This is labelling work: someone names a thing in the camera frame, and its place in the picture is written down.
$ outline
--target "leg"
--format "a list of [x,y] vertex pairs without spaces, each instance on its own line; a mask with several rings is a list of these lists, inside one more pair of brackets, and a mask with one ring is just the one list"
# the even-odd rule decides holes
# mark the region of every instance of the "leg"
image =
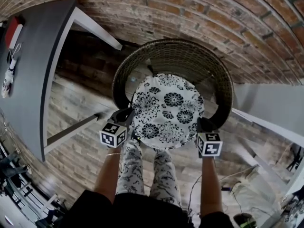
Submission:
[[137,140],[131,139],[124,148],[123,166],[118,177],[116,194],[144,195],[142,152]]
[[16,168],[13,168],[13,167],[6,167],[5,169],[2,170],[3,171],[3,174],[8,177],[8,178],[11,178],[17,174],[21,174],[21,173],[25,173],[28,171],[28,168],[25,166],[25,167],[16,167]]
[[154,159],[154,180],[150,197],[181,207],[181,194],[169,151],[158,151]]
[[17,152],[14,152],[7,157],[5,157],[3,160],[0,161],[0,166],[7,166],[9,165],[14,159],[18,157]]

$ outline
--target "wicker chair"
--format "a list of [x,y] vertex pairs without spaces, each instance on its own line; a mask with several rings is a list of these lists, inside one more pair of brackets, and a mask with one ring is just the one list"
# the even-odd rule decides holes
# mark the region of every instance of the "wicker chair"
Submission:
[[231,112],[233,85],[221,60],[210,50],[183,39],[161,39],[148,42],[130,54],[119,66],[112,84],[112,94],[118,108],[127,108],[130,101],[125,84],[130,73],[142,63],[149,62],[153,73],[181,76],[195,86],[212,79],[217,111],[209,119],[213,129],[220,128]]

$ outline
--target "red object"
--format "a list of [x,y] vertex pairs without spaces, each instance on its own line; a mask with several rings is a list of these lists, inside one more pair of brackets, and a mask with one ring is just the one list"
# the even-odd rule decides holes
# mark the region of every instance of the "red object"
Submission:
[[5,44],[7,48],[14,49],[22,27],[23,25],[17,17],[11,20],[5,34]]

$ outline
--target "wrist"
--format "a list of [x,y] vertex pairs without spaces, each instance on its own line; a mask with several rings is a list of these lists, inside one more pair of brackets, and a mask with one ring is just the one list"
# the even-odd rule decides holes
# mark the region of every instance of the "wrist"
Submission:
[[213,157],[203,157],[203,165],[214,165]]
[[108,154],[120,153],[121,150],[122,150],[121,147],[111,148],[111,149],[109,149]]

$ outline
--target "gray table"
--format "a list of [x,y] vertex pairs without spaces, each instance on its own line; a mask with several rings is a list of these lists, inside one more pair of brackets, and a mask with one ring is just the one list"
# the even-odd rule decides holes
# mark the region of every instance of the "gray table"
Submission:
[[[0,97],[0,109],[26,147],[44,161],[47,152],[97,121],[97,116],[93,115],[47,139],[52,80],[72,23],[84,27],[118,50],[122,45],[81,11],[76,0],[41,4],[15,16],[21,16],[25,21],[17,41],[22,43],[22,47],[16,54],[19,58],[10,97]],[[0,81],[4,80],[8,68],[7,54],[3,36],[0,42]]]

